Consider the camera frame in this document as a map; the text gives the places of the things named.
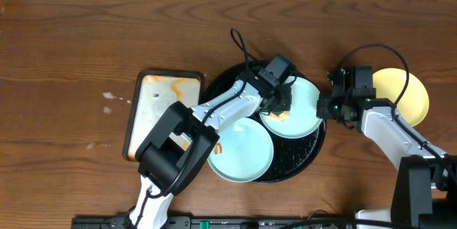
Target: wooden table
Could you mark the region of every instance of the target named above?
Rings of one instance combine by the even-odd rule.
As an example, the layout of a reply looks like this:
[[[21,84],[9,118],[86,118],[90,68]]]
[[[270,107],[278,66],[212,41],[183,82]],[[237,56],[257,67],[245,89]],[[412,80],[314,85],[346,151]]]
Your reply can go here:
[[[0,28],[0,228],[69,228],[75,215],[133,206],[140,175],[121,150],[137,73],[200,71],[208,84],[243,61],[232,26],[253,54],[285,54],[324,90],[326,72],[350,50],[395,46],[430,97],[416,129],[457,152],[457,0],[8,0]],[[353,62],[401,67],[382,49]],[[389,206],[395,182],[395,168],[374,143],[329,121],[320,154],[298,176],[238,184],[205,165],[170,209],[350,215]]]

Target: round black tray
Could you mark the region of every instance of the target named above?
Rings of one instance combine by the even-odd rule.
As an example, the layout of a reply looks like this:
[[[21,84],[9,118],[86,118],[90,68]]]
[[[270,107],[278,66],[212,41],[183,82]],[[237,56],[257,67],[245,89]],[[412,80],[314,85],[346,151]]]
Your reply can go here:
[[[249,64],[250,68],[255,72],[265,65],[266,63],[263,61]],[[208,86],[201,102],[210,101],[229,90],[233,86],[236,77],[244,69],[245,64],[241,63],[224,71]],[[297,76],[306,78],[302,73],[298,73]],[[257,113],[249,118],[254,119],[265,127]],[[321,150],[323,140],[326,137],[326,120],[322,120],[321,125],[312,134],[296,139],[282,138],[270,132],[269,129],[266,128],[266,130],[273,140],[273,162],[261,177],[253,181],[256,183],[280,182],[299,174],[309,166]]]

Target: white plate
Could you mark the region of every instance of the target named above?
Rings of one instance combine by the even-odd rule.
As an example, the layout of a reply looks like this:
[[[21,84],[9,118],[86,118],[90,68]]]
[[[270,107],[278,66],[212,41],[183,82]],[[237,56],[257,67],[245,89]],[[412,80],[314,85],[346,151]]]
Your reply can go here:
[[[244,183],[268,170],[273,161],[273,141],[261,124],[242,118],[219,135],[208,163],[222,178]]]
[[[294,76],[289,76],[286,83],[293,78]],[[261,114],[263,124],[271,132],[284,138],[300,138],[313,133],[322,122],[322,118],[316,117],[319,93],[310,81],[297,78],[292,85],[291,111],[280,116]]]

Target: yellow bowl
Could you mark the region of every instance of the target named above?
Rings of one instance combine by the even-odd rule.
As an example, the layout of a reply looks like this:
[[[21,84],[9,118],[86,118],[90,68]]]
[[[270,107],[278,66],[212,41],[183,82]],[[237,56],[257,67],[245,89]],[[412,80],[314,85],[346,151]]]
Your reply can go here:
[[[394,102],[406,81],[406,72],[398,68],[385,68],[373,74],[376,98],[388,98]],[[397,105],[403,118],[410,125],[419,124],[428,112],[428,94],[425,86],[413,74],[409,74],[409,84]]]

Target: white spot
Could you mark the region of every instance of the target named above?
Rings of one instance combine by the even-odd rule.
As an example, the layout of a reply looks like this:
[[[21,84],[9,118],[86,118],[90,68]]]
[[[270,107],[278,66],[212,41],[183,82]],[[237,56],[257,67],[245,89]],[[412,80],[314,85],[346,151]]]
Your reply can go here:
[[[110,109],[110,108],[108,108],[108,107],[106,107],[106,106],[103,107],[103,112],[104,112],[104,113],[106,113],[106,114],[111,114],[111,111],[112,111],[112,109]]]
[[[107,99],[115,99],[117,97],[115,97],[111,92],[108,92],[108,93],[102,93],[103,94],[103,97],[107,98]]]
[[[90,150],[90,149],[92,149],[94,146],[95,146],[95,143],[94,143],[94,142],[88,143],[87,146],[86,146],[86,149]]]

